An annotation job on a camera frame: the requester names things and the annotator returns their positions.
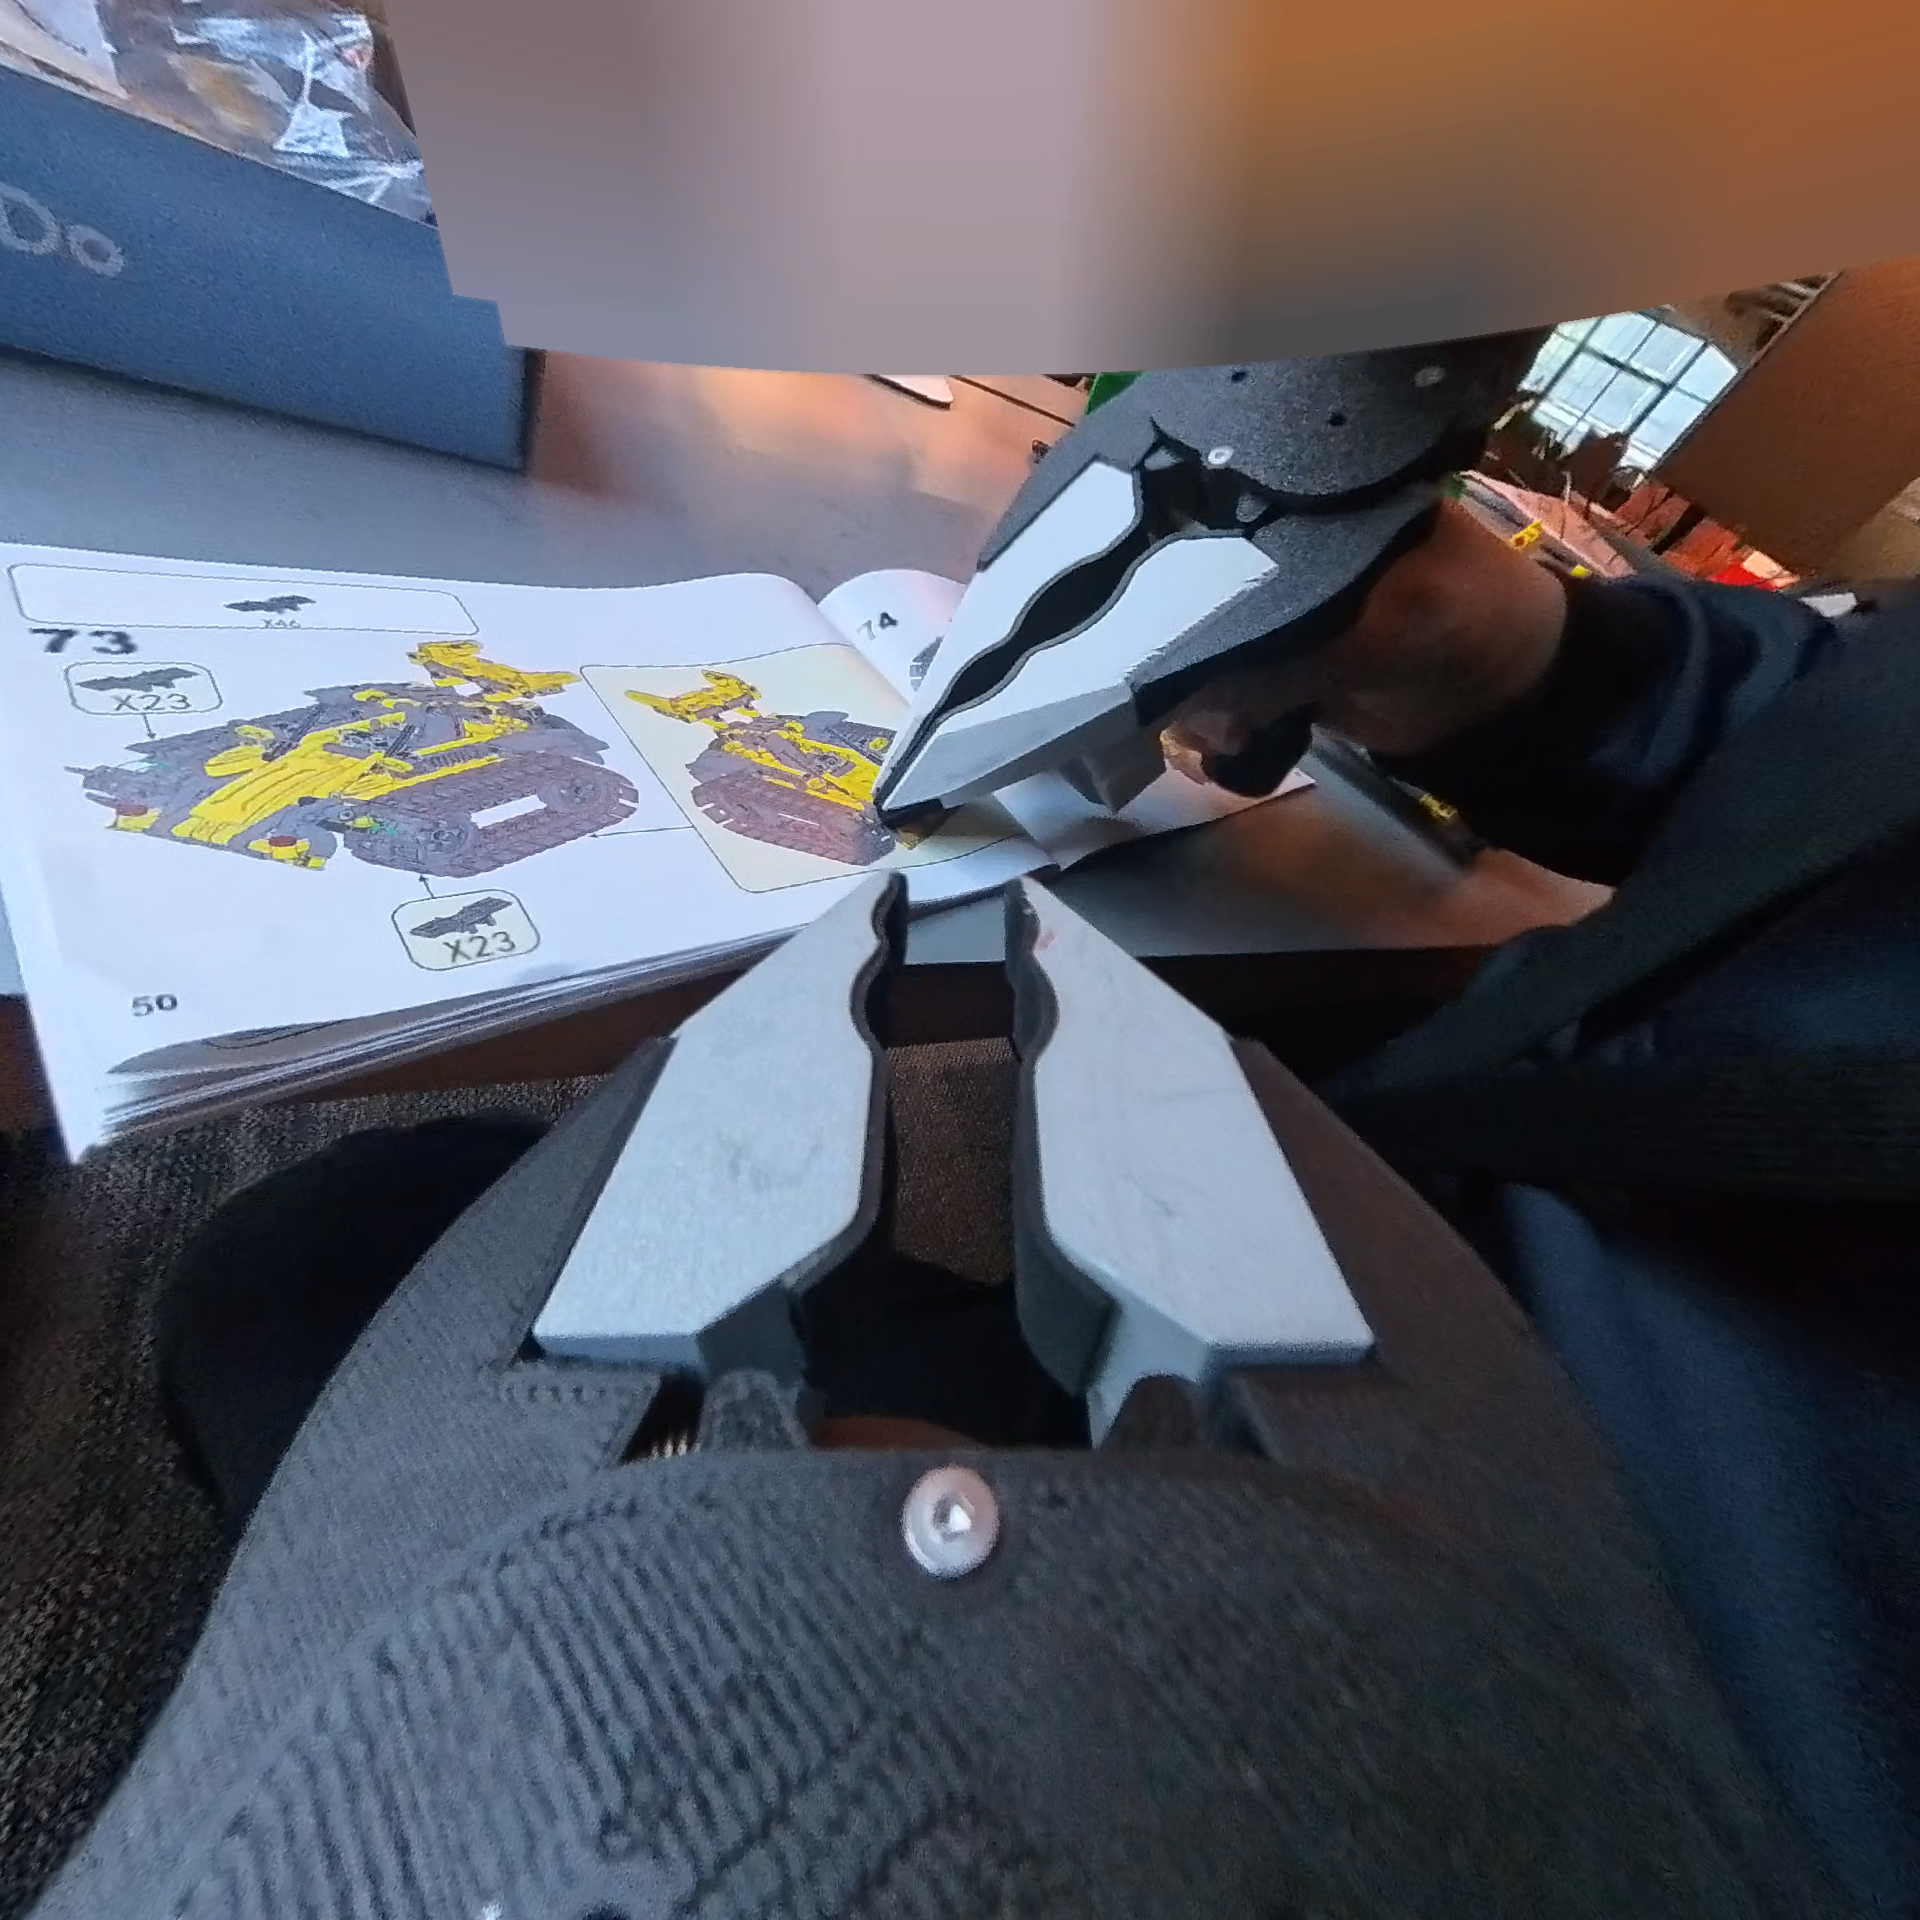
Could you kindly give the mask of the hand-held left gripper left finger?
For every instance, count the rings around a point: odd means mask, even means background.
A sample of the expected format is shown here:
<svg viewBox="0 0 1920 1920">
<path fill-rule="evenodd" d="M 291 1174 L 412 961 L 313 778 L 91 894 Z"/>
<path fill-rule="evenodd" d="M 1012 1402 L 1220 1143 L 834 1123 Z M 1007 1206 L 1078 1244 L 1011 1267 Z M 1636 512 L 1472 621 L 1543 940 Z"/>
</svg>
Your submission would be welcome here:
<svg viewBox="0 0 1920 1920">
<path fill-rule="evenodd" d="M 905 898 L 867 877 L 678 1028 L 536 1317 L 543 1356 L 805 1380 L 805 1297 L 882 1213 L 871 998 Z"/>
</svg>

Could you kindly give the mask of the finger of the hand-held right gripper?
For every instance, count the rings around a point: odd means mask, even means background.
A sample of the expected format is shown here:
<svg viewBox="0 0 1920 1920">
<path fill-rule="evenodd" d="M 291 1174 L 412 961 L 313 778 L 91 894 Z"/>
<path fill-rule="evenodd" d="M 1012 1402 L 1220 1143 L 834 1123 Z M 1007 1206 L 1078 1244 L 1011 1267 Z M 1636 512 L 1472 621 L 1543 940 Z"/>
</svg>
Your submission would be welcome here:
<svg viewBox="0 0 1920 1920">
<path fill-rule="evenodd" d="M 1095 455 L 1020 499 L 980 559 L 898 759 L 1160 759 L 1174 651 L 1207 618 L 1207 478 L 1178 447 Z"/>
<path fill-rule="evenodd" d="M 1280 575 L 1239 536 L 1024 530 L 964 591 L 877 778 L 905 825 L 1065 767 L 1140 732 L 1136 684 L 1174 641 Z"/>
</svg>

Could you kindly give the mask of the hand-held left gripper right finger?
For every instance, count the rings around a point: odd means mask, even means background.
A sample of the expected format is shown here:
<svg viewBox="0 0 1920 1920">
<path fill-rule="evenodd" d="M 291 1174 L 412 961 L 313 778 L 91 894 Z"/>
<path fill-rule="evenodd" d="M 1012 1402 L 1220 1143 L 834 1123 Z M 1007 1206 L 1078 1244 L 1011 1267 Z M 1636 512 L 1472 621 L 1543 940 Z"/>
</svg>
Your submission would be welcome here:
<svg viewBox="0 0 1920 1920">
<path fill-rule="evenodd" d="M 1148 1380 L 1350 1367 L 1377 1337 L 1229 1030 L 1034 880 L 1007 884 L 1012 1287 L 1101 1446 Z"/>
</svg>

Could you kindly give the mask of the person's right forearm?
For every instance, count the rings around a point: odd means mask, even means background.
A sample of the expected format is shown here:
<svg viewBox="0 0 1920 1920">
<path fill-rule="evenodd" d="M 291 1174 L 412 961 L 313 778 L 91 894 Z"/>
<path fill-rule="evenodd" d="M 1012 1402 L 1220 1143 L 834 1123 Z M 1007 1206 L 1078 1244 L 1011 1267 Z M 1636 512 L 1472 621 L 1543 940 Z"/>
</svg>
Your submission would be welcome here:
<svg viewBox="0 0 1920 1920">
<path fill-rule="evenodd" d="M 1616 884 L 1695 775 L 1852 641 L 1918 662 L 1918 591 L 1844 616 L 1766 591 L 1575 581 L 1533 712 L 1538 787 L 1522 804 L 1543 867 Z"/>
</svg>

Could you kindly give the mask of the person's right hand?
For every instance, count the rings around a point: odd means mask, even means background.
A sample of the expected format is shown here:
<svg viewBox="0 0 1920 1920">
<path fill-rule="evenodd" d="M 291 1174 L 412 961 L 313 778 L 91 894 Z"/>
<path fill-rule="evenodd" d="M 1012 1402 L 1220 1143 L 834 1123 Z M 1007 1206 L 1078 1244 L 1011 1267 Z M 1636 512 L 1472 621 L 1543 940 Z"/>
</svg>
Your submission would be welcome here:
<svg viewBox="0 0 1920 1920">
<path fill-rule="evenodd" d="M 1220 784 L 1229 762 L 1296 716 L 1379 755 L 1437 749 L 1519 704 L 1565 625 L 1568 583 L 1445 499 L 1343 632 L 1196 689 L 1163 732 L 1164 762 Z"/>
</svg>

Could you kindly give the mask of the white instruction booklet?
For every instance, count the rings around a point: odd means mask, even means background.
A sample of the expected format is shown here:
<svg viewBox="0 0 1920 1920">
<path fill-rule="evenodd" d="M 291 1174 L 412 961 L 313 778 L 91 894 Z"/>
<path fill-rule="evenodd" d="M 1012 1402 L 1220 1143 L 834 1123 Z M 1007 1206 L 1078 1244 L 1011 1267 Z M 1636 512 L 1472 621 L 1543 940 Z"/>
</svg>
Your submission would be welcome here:
<svg viewBox="0 0 1920 1920">
<path fill-rule="evenodd" d="M 530 586 L 4 543 L 4 910 L 75 1160 L 1267 804 L 889 829 L 941 575 Z"/>
</svg>

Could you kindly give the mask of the person's dark clothed torso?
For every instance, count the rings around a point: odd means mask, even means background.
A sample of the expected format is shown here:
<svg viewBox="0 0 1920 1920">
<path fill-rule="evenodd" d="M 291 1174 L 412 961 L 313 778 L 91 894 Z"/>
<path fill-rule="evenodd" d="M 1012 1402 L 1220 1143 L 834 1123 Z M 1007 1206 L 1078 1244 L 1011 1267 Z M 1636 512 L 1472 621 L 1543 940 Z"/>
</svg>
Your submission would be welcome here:
<svg viewBox="0 0 1920 1920">
<path fill-rule="evenodd" d="M 1402 759 L 1526 860 L 1538 706 Z M 1918 665 L 1852 641 L 1602 888 L 1320 1093 L 1549 1337 L 1854 1908 L 1915 1918 Z"/>
</svg>

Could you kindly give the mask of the dark blue kit box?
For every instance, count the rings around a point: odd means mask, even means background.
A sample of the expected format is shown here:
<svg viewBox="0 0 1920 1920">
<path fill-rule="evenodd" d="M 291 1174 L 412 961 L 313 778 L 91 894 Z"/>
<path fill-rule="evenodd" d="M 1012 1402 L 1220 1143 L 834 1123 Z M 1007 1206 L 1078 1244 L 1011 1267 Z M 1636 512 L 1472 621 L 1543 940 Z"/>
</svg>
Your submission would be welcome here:
<svg viewBox="0 0 1920 1920">
<path fill-rule="evenodd" d="M 449 286 L 383 3 L 7 3 L 4 346 L 496 470 L 540 380 Z"/>
</svg>

